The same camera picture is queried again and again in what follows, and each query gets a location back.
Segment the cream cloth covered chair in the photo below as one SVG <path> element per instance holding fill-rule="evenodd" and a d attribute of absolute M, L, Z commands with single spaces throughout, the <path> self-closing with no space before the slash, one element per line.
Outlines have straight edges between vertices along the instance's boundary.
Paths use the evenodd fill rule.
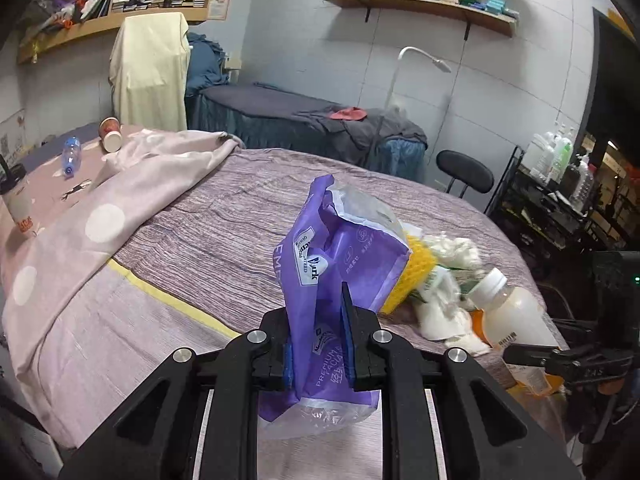
<path fill-rule="evenodd" d="M 180 12 L 125 18 L 110 56 L 116 117 L 125 125 L 181 131 L 186 128 L 186 76 L 191 57 L 189 25 Z"/>

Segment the white plastic drink bottle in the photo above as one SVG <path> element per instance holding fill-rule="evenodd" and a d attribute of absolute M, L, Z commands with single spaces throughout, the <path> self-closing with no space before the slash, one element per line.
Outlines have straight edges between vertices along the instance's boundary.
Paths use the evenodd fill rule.
<path fill-rule="evenodd" d="M 529 290 L 510 286 L 499 269 L 491 269 L 471 289 L 468 299 L 483 312 L 480 326 L 492 348 L 504 350 L 511 344 L 532 344 L 568 349 L 546 308 Z"/>

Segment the white pump bottles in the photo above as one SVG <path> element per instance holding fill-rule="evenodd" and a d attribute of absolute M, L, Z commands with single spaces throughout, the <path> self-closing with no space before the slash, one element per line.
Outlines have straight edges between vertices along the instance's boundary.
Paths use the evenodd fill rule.
<path fill-rule="evenodd" d="M 521 161 L 522 168 L 551 194 L 585 217 L 596 167 L 590 151 L 576 146 L 574 128 L 555 124 L 553 131 L 535 134 Z"/>

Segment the black mesh rolling cart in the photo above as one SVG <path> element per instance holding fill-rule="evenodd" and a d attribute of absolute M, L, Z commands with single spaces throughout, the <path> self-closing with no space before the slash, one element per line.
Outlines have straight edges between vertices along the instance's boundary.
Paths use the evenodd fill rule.
<path fill-rule="evenodd" d="M 609 231 L 597 222 L 603 211 L 588 206 L 583 212 L 529 174 L 522 165 L 524 151 L 514 148 L 486 209 L 486 214 L 528 258 L 549 263 L 561 252 L 574 250 L 631 250 L 639 247 L 631 235 L 611 219 Z"/>

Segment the black round stool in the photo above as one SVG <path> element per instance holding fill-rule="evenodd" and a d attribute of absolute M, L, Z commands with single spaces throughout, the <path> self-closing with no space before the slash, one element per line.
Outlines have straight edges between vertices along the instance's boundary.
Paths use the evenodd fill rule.
<path fill-rule="evenodd" d="M 446 188 L 449 194 L 454 182 L 463 183 L 459 195 L 462 198 L 468 188 L 480 194 L 487 194 L 495 184 L 491 170 L 475 158 L 453 150 L 442 150 L 436 156 L 437 168 L 450 177 Z"/>

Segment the massage bed blue skirt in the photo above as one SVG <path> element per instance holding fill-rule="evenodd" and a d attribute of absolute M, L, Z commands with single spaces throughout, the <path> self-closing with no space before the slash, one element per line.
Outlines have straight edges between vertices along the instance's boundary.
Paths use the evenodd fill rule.
<path fill-rule="evenodd" d="M 359 120 L 333 118 L 342 108 L 258 84 L 213 86 L 186 98 L 192 130 L 224 131 L 247 148 L 285 148 L 422 180 L 428 144 L 421 127 L 394 110 L 379 108 L 369 108 Z"/>

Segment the red paper cup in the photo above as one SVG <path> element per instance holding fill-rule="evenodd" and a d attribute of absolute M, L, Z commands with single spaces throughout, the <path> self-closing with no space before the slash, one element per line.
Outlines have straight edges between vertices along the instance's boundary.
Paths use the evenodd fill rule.
<path fill-rule="evenodd" d="M 107 153 L 115 153 L 122 148 L 122 130 L 120 122 L 115 117 L 107 117 L 99 125 L 99 136 L 102 148 Z"/>

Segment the yellow mesh sponge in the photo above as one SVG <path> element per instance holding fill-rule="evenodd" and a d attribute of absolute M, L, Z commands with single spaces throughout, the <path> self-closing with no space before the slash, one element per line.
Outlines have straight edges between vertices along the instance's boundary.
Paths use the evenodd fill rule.
<path fill-rule="evenodd" d="M 393 310 L 417 289 L 431 274 L 437 259 L 419 237 L 408 234 L 410 255 L 400 278 L 380 309 L 382 314 L 391 314 Z"/>

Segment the purple plastic snack bag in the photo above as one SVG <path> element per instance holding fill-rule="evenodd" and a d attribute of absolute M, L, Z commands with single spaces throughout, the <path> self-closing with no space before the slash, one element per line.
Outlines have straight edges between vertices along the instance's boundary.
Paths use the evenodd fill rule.
<path fill-rule="evenodd" d="M 259 428 L 272 440 L 315 436 L 366 420 L 377 391 L 349 383 L 342 290 L 378 312 L 411 250 L 396 214 L 333 176 L 318 177 L 290 232 L 274 248 L 273 270 L 290 326 L 291 383 L 259 397 Z"/>

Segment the red cloth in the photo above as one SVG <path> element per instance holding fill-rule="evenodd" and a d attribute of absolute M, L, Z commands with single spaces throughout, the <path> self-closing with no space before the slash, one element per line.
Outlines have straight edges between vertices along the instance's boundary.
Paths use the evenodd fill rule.
<path fill-rule="evenodd" d="M 332 120 L 341 120 L 342 122 L 361 122 L 368 117 L 366 110 L 359 107 L 347 107 L 341 110 L 334 110 L 329 114 Z"/>

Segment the large bed striped cover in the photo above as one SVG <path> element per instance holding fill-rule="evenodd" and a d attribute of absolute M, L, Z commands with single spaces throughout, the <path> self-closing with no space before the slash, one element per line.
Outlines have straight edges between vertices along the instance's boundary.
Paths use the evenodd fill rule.
<path fill-rule="evenodd" d="M 34 369 L 18 374 L 50 436 L 76 448 L 171 350 L 217 349 L 281 307 L 271 255 L 324 174 L 428 234 L 472 240 L 487 269 L 536 289 L 518 248 L 457 197 L 316 155 L 237 150 L 130 235 L 56 318 Z"/>

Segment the white gooseneck floor lamp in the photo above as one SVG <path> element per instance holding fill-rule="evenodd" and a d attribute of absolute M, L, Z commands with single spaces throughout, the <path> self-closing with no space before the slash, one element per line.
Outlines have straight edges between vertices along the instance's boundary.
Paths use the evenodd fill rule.
<path fill-rule="evenodd" d="M 417 47 L 403 47 L 396 58 L 384 107 L 403 107 L 403 98 L 444 107 L 453 83 L 454 70 L 445 60 Z"/>

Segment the black lid drink cup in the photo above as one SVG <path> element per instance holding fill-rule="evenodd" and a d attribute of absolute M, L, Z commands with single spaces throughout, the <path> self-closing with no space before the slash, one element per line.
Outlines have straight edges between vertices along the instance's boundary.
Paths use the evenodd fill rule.
<path fill-rule="evenodd" d="M 1 159 L 1 197 L 6 209 L 17 226 L 26 235 L 34 229 L 34 219 L 30 212 L 32 199 L 27 188 L 27 171 L 20 162 L 9 166 L 3 156 Z"/>

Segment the blue cloth pile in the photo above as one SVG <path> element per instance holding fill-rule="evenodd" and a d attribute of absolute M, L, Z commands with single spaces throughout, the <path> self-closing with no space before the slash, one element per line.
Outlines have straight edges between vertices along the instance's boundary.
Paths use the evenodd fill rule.
<path fill-rule="evenodd" d="M 186 39 L 191 48 L 186 74 L 186 97 L 196 96 L 209 87 L 228 84 L 229 76 L 224 72 L 226 52 L 220 44 L 195 32 L 188 32 Z"/>

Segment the lower wooden wall shelf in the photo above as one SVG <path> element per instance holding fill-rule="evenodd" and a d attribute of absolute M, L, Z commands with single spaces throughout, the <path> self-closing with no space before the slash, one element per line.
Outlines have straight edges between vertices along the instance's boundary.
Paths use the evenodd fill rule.
<path fill-rule="evenodd" d="M 513 37 L 518 27 L 518 19 L 504 13 L 487 10 L 480 3 L 455 3 L 450 0 L 324 0 L 342 9 L 363 8 L 367 10 L 366 20 L 372 9 L 399 10 L 430 14 L 465 22 L 468 27 L 480 26 Z"/>

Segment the clear blue water bottle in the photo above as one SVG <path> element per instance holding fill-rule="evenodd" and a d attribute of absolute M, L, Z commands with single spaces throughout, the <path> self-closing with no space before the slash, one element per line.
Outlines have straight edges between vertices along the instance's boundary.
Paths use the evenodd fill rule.
<path fill-rule="evenodd" d="M 61 154 L 63 176 L 72 178 L 81 166 L 82 147 L 77 136 L 66 139 Z"/>

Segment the white tissue paper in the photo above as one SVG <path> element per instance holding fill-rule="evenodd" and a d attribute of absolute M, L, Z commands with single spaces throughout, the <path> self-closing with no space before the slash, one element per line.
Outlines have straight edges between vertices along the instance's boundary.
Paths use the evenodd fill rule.
<path fill-rule="evenodd" d="M 486 275 L 477 244 L 445 233 L 420 234 L 416 241 L 435 258 L 434 269 L 411 293 L 420 335 L 447 348 L 462 348 L 471 356 L 484 356 L 490 347 L 474 332 L 474 307 L 465 299 Z"/>

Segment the small black tool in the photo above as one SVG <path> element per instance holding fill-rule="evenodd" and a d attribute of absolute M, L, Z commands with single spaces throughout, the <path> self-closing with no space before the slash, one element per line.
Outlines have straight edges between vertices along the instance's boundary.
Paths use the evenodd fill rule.
<path fill-rule="evenodd" d="M 77 193 L 85 190 L 86 188 L 90 188 L 91 185 L 92 185 L 92 181 L 90 179 L 83 180 L 83 181 L 79 182 L 78 184 L 74 185 L 69 190 L 65 191 L 61 195 L 60 200 L 62 200 L 62 202 L 65 202 L 70 196 L 72 196 L 74 194 L 77 194 Z"/>

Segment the pink polka dot blanket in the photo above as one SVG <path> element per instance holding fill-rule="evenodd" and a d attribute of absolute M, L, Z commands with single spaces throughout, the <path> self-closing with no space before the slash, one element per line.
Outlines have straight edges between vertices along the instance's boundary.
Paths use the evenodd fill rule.
<path fill-rule="evenodd" d="M 241 146 L 226 132 L 143 129 L 108 155 L 90 191 L 26 246 L 2 325 L 14 372 L 24 378 L 76 292 L 134 231 Z"/>

